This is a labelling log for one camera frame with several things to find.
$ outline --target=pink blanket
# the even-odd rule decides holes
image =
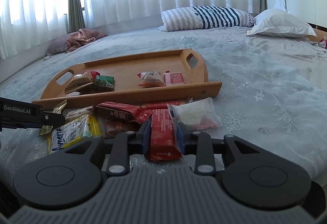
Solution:
[[[108,36],[107,34],[86,28],[81,28],[79,31],[72,33],[67,39],[67,51],[66,53],[72,52],[81,46],[94,42],[98,38]]]

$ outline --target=food wrapper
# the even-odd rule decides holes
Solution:
[[[152,102],[152,103],[146,103],[142,105],[142,108],[146,110],[155,110],[155,109],[167,109],[167,104],[170,105],[184,105],[188,103],[185,100],[174,100],[174,101],[164,101],[164,102]]]
[[[55,129],[48,138],[49,154],[69,147],[84,137],[101,135],[99,123],[94,115],[83,115]]]
[[[85,84],[80,87],[69,89],[65,94],[72,92],[90,93],[92,91],[96,92],[110,92],[113,91],[114,77],[106,75],[97,75],[94,82]]]
[[[111,119],[142,123],[150,117],[153,110],[145,110],[141,106],[107,101],[96,105],[94,112]]]
[[[170,71],[166,71],[163,75],[163,79],[167,86],[184,85],[184,79],[181,72],[171,73]]]
[[[165,87],[166,84],[162,80],[160,73],[155,71],[143,72],[137,75],[141,82],[139,86],[141,87]]]
[[[66,123],[69,123],[72,120],[74,120],[78,117],[81,117],[83,115],[91,114],[92,110],[93,110],[93,106],[89,106],[89,107],[85,107],[83,109],[70,111],[66,114],[66,117],[65,117]]]
[[[174,128],[169,112],[166,109],[156,109],[151,121],[151,160],[175,160],[182,154],[175,146]]]
[[[324,36],[324,38],[318,42],[318,45],[322,48],[327,49],[327,37]]]
[[[123,122],[119,120],[106,120],[105,133],[107,137],[114,138],[117,134],[127,131],[138,131],[140,125],[136,122]]]
[[[168,105],[168,109],[173,112],[173,121],[184,123],[189,131],[221,126],[221,119],[216,115],[210,97],[180,106]]]
[[[65,108],[67,104],[67,100],[64,100],[62,102],[60,102],[58,105],[56,105],[53,110],[52,113],[58,113],[61,114],[61,112],[63,111],[63,108]],[[39,131],[39,135],[45,135],[50,133],[52,130],[52,126],[50,125],[43,125],[43,127],[40,129]]]
[[[96,71],[86,71],[82,74],[74,75],[68,86],[65,88],[65,94],[74,92],[72,90],[75,90],[77,87],[93,83],[97,75],[100,75],[100,73]]]

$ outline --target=pillow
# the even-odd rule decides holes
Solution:
[[[253,27],[254,18],[247,12],[226,7],[193,6],[176,8],[161,13],[163,28],[170,32],[186,29],[216,27]]]
[[[70,34],[65,34],[60,37],[57,37],[53,40],[50,41],[50,46],[48,47],[46,54],[57,54],[57,53],[64,53],[67,51],[67,44],[66,44],[66,39],[71,35]]]
[[[247,35],[260,34],[290,38],[316,36],[315,31],[308,23],[281,9],[267,9],[258,14],[254,20],[255,25],[252,30],[247,31]]]

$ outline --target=bedsheet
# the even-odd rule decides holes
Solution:
[[[31,102],[40,97],[56,73],[80,62],[193,48],[205,59],[209,80],[223,82],[213,99],[223,127],[207,132],[215,138],[227,133],[242,137],[301,165],[314,179],[327,170],[327,93],[320,89],[323,80],[314,77],[314,70],[307,75],[304,71],[306,63],[311,64],[310,57],[321,66],[327,54],[305,39],[249,38],[243,36],[244,32],[234,28],[179,32],[148,29],[108,36],[72,53],[30,65],[0,84],[0,96]],[[37,132],[4,129],[0,133],[0,180],[10,189],[19,167],[46,155],[46,139]],[[130,160],[132,166],[193,166],[195,157],[152,163],[133,155]],[[219,155],[215,161],[216,168],[223,169]]]

